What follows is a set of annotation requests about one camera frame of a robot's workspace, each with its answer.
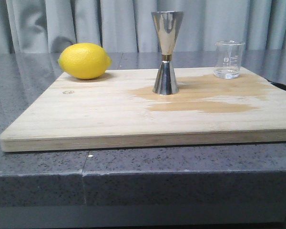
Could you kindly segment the silver double jigger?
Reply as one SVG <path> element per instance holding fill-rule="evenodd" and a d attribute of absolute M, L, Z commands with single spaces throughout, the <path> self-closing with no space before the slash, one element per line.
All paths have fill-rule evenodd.
<path fill-rule="evenodd" d="M 162 62 L 157 73 L 153 92 L 161 95 L 176 94 L 178 93 L 178 86 L 171 61 L 184 12 L 155 11 L 151 13 L 151 16 L 162 53 Z"/>

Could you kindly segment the small glass beaker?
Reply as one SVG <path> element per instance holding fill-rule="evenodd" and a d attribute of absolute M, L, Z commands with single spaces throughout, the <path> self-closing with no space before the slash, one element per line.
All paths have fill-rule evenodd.
<path fill-rule="evenodd" d="M 240 74 L 245 42 L 217 41 L 214 75 L 222 79 L 234 79 Z"/>

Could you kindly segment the light wooden cutting board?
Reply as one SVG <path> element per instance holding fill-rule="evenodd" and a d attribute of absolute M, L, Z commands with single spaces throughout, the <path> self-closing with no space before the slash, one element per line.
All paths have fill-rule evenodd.
<path fill-rule="evenodd" d="M 5 131 L 5 152 L 286 141 L 286 91 L 243 68 L 175 70 L 179 92 L 152 92 L 155 69 L 63 73 Z"/>

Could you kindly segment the yellow lemon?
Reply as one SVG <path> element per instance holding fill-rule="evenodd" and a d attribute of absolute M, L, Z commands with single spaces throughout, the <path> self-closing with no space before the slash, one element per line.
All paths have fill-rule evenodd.
<path fill-rule="evenodd" d="M 101 76 L 111 63 L 104 48 L 88 42 L 65 48 L 58 58 L 58 64 L 64 72 L 84 80 Z"/>

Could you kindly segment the grey curtain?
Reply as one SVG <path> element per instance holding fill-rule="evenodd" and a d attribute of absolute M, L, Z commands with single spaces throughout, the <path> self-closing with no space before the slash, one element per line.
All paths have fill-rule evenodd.
<path fill-rule="evenodd" d="M 108 52 L 156 52 L 151 13 L 183 11 L 175 50 L 286 49 L 286 0 L 0 0 L 0 54 L 54 53 L 79 42 Z"/>

